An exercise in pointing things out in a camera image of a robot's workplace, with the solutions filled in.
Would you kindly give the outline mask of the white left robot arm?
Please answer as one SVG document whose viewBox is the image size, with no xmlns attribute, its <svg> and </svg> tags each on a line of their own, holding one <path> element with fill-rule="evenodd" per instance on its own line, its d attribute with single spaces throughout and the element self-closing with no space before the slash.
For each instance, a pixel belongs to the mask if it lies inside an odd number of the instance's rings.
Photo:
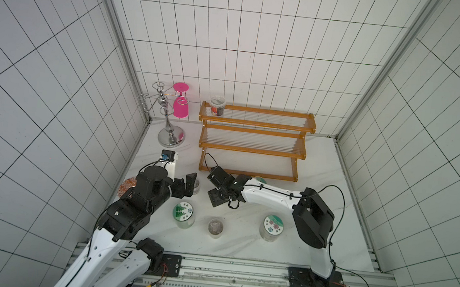
<svg viewBox="0 0 460 287">
<path fill-rule="evenodd" d="M 195 173 L 176 179 L 161 166 L 140 171 L 135 185 L 103 211 L 89 243 L 53 287 L 132 287 L 146 272 L 164 271 L 164 248 L 151 238 L 138 241 L 113 270 L 105 269 L 167 200 L 192 197 L 196 180 Z"/>
</svg>

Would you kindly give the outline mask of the clear cup with dark seeds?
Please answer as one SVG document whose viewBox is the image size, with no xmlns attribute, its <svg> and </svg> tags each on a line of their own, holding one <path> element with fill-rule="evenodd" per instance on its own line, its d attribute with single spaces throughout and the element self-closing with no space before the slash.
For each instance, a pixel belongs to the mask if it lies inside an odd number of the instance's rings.
<svg viewBox="0 0 460 287">
<path fill-rule="evenodd" d="M 226 99 L 223 96 L 211 97 L 210 107 L 212 115 L 216 117 L 223 116 L 226 105 Z"/>
</svg>

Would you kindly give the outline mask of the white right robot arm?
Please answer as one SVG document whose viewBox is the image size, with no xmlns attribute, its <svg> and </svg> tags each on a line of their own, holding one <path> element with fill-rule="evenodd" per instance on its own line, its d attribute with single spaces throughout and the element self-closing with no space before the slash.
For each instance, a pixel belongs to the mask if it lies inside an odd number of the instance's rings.
<svg viewBox="0 0 460 287">
<path fill-rule="evenodd" d="M 247 203 L 289 213 L 300 239 L 310 247 L 312 275 L 325 281 L 332 278 L 336 265 L 329 254 L 329 238 L 334 233 L 335 215 L 319 192 L 281 189 L 245 174 L 234 177 L 220 166 L 210 169 L 208 180 L 214 185 L 208 191 L 213 207 L 226 204 L 238 209 Z"/>
</svg>

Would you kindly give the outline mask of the clear cup with purple label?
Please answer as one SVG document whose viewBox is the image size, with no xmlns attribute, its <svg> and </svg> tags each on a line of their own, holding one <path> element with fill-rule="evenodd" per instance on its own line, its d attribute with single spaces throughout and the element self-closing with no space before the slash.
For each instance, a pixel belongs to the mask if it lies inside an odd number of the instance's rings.
<svg viewBox="0 0 460 287">
<path fill-rule="evenodd" d="M 196 180 L 195 180 L 195 183 L 194 183 L 194 191 L 193 191 L 193 194 L 194 194 L 194 195 L 198 194 L 199 190 L 200 190 L 200 181 L 199 181 L 199 179 L 196 179 Z"/>
</svg>

